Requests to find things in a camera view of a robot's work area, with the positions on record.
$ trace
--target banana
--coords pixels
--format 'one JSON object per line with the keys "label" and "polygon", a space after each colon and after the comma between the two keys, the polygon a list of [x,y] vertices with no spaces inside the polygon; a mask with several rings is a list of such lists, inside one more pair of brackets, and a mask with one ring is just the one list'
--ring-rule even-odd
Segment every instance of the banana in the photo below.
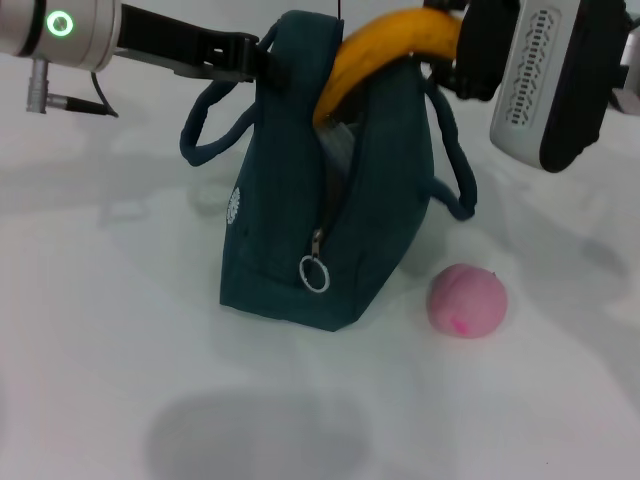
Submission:
{"label": "banana", "polygon": [[397,58],[420,53],[456,58],[462,20],[429,8],[384,15],[349,36],[338,50],[313,115],[322,124],[362,80]]}

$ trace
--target pink ball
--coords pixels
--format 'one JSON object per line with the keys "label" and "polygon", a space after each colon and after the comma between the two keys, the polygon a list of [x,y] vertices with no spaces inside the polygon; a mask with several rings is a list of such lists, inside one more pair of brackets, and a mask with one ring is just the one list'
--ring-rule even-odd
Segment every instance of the pink ball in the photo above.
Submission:
{"label": "pink ball", "polygon": [[429,321],[446,335],[480,338],[496,331],[507,314],[507,305],[507,291],[494,273],[454,265],[433,282]]}

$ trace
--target cable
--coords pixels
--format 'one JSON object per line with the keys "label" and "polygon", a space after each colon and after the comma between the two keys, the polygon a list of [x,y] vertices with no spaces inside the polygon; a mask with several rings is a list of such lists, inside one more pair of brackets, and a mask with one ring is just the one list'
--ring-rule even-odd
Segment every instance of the cable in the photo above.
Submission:
{"label": "cable", "polygon": [[91,72],[91,81],[93,82],[93,86],[95,87],[96,93],[100,97],[100,100],[102,100],[102,104],[107,109],[107,112],[108,112],[107,114],[111,115],[112,117],[119,118],[120,115],[116,113],[116,111],[111,107],[111,105],[107,101],[107,97],[104,96],[104,93],[102,92],[102,88],[100,88],[100,84],[98,83],[98,76],[96,75],[95,72]]}

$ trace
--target zipper pull ring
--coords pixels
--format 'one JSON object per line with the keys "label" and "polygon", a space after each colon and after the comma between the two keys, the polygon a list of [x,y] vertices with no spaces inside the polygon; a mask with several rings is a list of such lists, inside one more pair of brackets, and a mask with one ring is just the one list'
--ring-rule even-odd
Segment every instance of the zipper pull ring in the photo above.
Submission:
{"label": "zipper pull ring", "polygon": [[[313,232],[313,237],[311,239],[311,255],[307,255],[302,260],[300,260],[300,278],[304,283],[305,287],[313,293],[321,294],[329,290],[329,286],[331,284],[331,278],[329,277],[329,269],[327,266],[320,261],[320,245],[322,244],[322,238],[324,233],[322,230],[316,230]],[[311,267],[316,266],[319,267],[322,271],[322,275],[324,276],[324,285],[321,288],[315,288],[311,283],[309,283],[309,279],[306,274],[307,264],[310,263]]]}

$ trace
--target robotic arm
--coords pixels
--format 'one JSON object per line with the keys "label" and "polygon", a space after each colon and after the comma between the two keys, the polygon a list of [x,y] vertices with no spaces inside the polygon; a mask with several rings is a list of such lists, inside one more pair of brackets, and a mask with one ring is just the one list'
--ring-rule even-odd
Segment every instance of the robotic arm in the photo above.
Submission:
{"label": "robotic arm", "polygon": [[120,0],[0,0],[0,52],[33,59],[27,110],[47,107],[107,115],[101,105],[49,92],[49,63],[99,72],[113,55],[177,75],[250,82],[279,76],[258,37],[196,27]]}
{"label": "robotic arm", "polygon": [[[620,63],[633,24],[623,0],[426,0],[425,6],[468,6],[456,62],[434,63],[434,77],[463,100],[489,101],[502,84],[490,133],[498,148],[555,173],[597,141],[612,90],[625,83]],[[189,78],[282,82],[277,62],[257,44],[253,35],[199,28],[120,0],[0,0],[0,52],[34,59],[32,112],[49,106],[111,113],[106,102],[49,93],[47,67],[96,72],[113,55]]]}

